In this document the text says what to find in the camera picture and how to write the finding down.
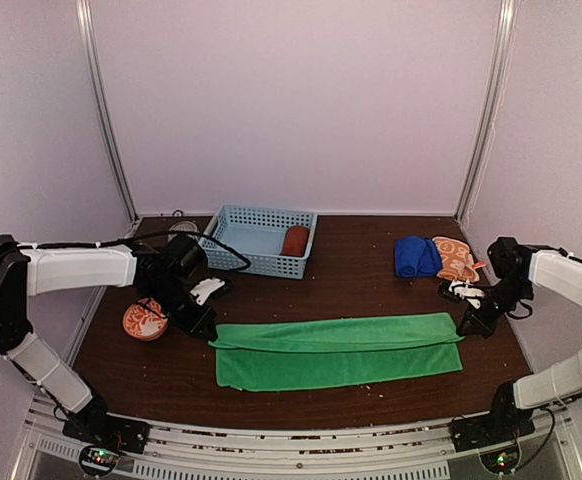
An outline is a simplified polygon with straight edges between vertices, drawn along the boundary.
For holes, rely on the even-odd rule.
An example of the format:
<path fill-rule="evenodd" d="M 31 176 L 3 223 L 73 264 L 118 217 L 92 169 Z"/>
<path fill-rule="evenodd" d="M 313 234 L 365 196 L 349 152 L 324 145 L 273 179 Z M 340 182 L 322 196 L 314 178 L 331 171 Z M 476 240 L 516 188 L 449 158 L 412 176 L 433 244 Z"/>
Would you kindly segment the green towel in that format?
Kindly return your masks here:
<path fill-rule="evenodd" d="M 360 386 L 459 372 L 447 313 L 275 324 L 222 324 L 216 382 L 249 392 Z"/>

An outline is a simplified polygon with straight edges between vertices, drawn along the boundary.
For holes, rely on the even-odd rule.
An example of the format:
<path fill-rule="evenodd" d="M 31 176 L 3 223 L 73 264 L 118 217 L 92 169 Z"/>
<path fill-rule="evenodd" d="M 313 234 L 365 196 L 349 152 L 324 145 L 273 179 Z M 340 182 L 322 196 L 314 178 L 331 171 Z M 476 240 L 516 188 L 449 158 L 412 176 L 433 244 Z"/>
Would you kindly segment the light blue perforated basket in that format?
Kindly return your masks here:
<path fill-rule="evenodd" d="M 198 240 L 211 269 L 301 280 L 318 223 L 313 212 L 224 205 Z M 308 230 L 300 256 L 282 253 L 290 228 Z"/>

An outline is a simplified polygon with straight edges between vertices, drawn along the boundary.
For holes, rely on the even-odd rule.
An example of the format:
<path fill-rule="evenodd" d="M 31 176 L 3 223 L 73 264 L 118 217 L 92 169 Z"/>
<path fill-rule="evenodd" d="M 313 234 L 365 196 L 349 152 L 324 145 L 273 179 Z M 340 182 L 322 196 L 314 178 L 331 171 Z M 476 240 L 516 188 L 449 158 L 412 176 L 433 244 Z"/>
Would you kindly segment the rust brown towel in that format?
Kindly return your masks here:
<path fill-rule="evenodd" d="M 290 227 L 284 238 L 281 255 L 303 257 L 309 241 L 310 230 L 302 225 Z"/>

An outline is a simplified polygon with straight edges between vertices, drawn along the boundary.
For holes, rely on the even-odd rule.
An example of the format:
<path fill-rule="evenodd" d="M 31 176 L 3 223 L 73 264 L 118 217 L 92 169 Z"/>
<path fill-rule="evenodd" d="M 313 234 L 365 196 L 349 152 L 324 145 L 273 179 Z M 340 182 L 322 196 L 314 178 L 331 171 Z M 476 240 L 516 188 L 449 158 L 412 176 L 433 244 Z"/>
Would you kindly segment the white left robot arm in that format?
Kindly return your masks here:
<path fill-rule="evenodd" d="M 136 238 L 104 243 L 24 244 L 0 236 L 0 355 L 14 363 L 69 414 L 94 444 L 108 442 L 115 424 L 95 391 L 35 332 L 29 298 L 48 292 L 109 286 L 134 287 L 154 300 L 168 321 L 193 338 L 217 338 L 208 300 L 225 283 L 189 276 L 206 261 L 190 234 L 162 247 Z"/>

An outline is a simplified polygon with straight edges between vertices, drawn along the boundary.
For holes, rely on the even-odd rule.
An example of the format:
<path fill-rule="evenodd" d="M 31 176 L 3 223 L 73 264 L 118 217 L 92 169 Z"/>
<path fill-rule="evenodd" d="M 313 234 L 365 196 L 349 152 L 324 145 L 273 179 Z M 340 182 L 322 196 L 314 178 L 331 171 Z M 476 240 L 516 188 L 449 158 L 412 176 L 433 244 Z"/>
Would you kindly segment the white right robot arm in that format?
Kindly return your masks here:
<path fill-rule="evenodd" d="M 466 305 L 457 334 L 488 338 L 503 316 L 514 320 L 533 315 L 531 302 L 540 291 L 582 312 L 582 259 L 558 247 L 522 244 L 500 237 L 488 248 L 497 282 L 477 287 L 451 281 L 440 288 Z M 546 369 L 498 387 L 483 430 L 490 440 L 506 440 L 531 413 L 550 403 L 582 396 L 582 346 Z"/>

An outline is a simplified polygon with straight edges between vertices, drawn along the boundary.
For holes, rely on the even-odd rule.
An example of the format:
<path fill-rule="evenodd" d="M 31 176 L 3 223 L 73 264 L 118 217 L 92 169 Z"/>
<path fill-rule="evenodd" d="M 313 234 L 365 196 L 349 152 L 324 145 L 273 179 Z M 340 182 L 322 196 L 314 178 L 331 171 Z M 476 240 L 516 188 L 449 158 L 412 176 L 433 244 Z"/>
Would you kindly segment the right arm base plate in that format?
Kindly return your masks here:
<path fill-rule="evenodd" d="M 534 433 L 535 425 L 530 418 L 512 425 L 497 424 L 490 414 L 485 413 L 454 418 L 449 424 L 449 430 L 455 451 L 464 452 L 512 442 L 519 436 Z"/>

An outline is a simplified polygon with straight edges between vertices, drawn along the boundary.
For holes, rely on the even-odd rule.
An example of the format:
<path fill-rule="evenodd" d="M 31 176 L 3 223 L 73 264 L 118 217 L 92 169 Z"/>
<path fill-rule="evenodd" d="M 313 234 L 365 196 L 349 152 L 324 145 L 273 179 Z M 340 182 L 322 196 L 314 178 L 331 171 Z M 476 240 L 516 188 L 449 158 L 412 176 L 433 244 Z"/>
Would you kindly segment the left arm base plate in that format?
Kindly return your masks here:
<path fill-rule="evenodd" d="M 100 417 L 70 416 L 64 422 L 62 434 L 66 437 L 95 444 L 117 453 L 142 454 L 150 426 L 144 421 L 105 414 Z"/>

